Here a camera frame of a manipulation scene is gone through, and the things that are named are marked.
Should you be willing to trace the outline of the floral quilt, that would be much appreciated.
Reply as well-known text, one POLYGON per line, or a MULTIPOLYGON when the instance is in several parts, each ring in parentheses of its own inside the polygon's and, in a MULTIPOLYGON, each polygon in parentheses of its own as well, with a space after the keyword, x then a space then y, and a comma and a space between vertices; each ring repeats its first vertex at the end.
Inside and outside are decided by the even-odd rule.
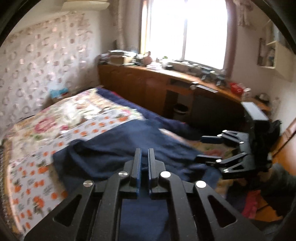
POLYGON ((100 129, 107 129, 131 120, 143 121, 144 116, 103 97, 95 88, 86 90, 15 124, 4 136, 4 160, 17 161, 86 121, 98 121, 100 129))

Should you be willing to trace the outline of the white wall shelf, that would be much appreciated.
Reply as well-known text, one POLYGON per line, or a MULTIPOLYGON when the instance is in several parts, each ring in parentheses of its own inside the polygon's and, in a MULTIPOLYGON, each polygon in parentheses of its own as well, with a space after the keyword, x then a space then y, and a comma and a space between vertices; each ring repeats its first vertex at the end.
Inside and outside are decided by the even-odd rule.
POLYGON ((259 39, 258 66, 291 82, 295 57, 285 37, 271 20, 263 26, 262 34, 263 37, 259 39))

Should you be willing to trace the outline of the circle patterned sheer curtain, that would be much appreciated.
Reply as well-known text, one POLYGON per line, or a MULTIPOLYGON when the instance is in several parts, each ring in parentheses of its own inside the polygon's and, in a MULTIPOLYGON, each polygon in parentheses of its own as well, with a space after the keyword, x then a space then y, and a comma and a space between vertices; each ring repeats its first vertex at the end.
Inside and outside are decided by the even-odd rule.
POLYGON ((97 85, 93 30, 86 14, 69 14, 11 34, 1 46, 1 135, 38 113, 52 90, 97 85))

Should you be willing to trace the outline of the window with brown frame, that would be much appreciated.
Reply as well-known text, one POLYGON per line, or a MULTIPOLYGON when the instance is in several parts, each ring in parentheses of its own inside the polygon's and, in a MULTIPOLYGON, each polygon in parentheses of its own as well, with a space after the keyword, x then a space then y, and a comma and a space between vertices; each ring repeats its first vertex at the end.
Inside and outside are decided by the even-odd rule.
POLYGON ((142 1, 140 52, 189 61, 231 77, 237 47, 234 1, 142 1))

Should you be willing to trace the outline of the pink piggy bank figurine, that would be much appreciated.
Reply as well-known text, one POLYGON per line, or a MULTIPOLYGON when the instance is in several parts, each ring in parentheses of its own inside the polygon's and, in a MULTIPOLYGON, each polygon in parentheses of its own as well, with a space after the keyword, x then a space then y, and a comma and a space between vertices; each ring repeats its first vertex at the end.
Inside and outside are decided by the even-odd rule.
POLYGON ((148 51, 147 55, 143 58, 143 66, 148 66, 153 62, 153 59, 151 57, 151 52, 148 51))

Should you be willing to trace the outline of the wall air conditioner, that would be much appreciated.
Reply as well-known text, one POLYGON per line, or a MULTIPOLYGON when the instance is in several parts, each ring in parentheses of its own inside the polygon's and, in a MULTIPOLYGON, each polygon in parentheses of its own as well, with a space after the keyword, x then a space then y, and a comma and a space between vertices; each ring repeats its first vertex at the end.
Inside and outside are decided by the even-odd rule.
POLYGON ((109 5, 108 1, 65 1, 61 11, 101 11, 109 5))

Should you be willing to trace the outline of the stack of papers and books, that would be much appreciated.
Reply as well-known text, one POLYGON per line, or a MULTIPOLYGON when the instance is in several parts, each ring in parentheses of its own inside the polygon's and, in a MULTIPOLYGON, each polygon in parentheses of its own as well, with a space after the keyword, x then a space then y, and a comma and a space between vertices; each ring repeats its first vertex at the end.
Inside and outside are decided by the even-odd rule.
POLYGON ((126 65, 132 63, 132 60, 137 56, 136 52, 124 50, 109 50, 107 53, 100 54, 98 57, 99 64, 110 65, 126 65))

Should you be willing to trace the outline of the tied beige window curtain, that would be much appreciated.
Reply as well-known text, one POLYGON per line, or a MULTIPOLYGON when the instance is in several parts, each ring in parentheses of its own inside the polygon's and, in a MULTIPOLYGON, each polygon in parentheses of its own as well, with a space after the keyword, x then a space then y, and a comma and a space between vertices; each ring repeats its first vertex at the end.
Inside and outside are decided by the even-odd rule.
POLYGON ((124 0, 113 0, 110 2, 111 15, 113 25, 116 28, 116 44, 117 49, 125 50, 125 12, 126 12, 126 1, 124 0))

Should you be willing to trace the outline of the orange fruit print bedsheet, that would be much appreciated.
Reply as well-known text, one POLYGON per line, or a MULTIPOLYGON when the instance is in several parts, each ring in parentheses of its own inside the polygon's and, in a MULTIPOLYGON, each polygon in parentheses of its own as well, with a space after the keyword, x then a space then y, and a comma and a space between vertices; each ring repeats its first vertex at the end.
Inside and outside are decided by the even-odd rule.
POLYGON ((24 132, 18 143, 12 145, 7 170, 9 203, 21 236, 24 237, 67 196, 53 167, 53 154, 75 139, 89 140, 122 123, 143 119, 134 109, 112 109, 45 140, 42 137, 50 118, 24 132))

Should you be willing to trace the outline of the long wooden cabinet desk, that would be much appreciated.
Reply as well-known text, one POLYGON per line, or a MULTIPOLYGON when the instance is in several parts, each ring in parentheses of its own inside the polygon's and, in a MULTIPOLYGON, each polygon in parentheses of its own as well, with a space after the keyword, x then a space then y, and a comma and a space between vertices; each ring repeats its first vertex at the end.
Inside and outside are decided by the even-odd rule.
POLYGON ((173 70, 99 65, 103 87, 165 118, 173 118, 178 103, 188 111, 183 121, 206 135, 222 130, 244 131, 247 121, 241 98, 227 88, 173 70))

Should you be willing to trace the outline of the tissue box with blue bag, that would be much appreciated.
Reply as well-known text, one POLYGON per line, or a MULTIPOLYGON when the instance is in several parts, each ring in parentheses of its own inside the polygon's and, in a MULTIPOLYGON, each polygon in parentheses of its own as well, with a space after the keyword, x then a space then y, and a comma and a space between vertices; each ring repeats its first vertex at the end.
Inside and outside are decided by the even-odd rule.
POLYGON ((62 89, 52 89, 50 90, 50 97, 51 99, 60 99, 63 96, 65 96, 66 94, 69 93, 68 88, 62 88, 62 89))

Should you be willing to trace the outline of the navy printed t-shirt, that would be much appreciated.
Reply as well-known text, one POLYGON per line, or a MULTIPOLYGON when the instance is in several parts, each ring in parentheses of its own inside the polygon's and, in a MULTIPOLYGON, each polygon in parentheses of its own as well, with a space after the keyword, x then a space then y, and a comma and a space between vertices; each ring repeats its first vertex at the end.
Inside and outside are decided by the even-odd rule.
POLYGON ((67 192, 72 193, 85 180, 107 180, 128 161, 140 160, 139 197, 122 202, 119 239, 170 240, 167 204, 149 197, 149 149, 182 180, 203 180, 216 187, 218 171, 194 162, 199 151, 163 134, 150 120, 131 120, 90 140, 76 138, 53 155, 53 165, 67 192))

